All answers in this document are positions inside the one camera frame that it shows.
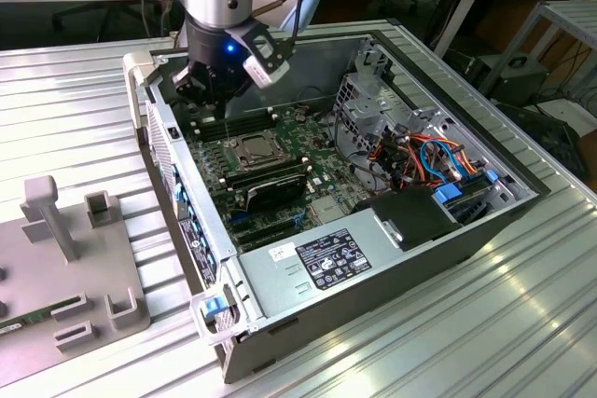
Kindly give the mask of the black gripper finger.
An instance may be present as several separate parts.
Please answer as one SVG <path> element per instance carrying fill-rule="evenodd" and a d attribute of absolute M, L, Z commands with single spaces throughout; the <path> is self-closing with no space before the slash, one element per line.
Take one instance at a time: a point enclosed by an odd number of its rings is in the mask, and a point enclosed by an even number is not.
<path fill-rule="evenodd" d="M 190 114 L 203 118 L 220 118 L 218 82 L 215 68 L 189 64 L 171 78 L 175 97 L 169 105 L 178 115 Z"/>
<path fill-rule="evenodd" d="M 216 117 L 225 118 L 229 102 L 245 94 L 253 85 L 254 82 L 251 79 L 245 79 L 242 83 L 221 89 L 216 95 Z"/>

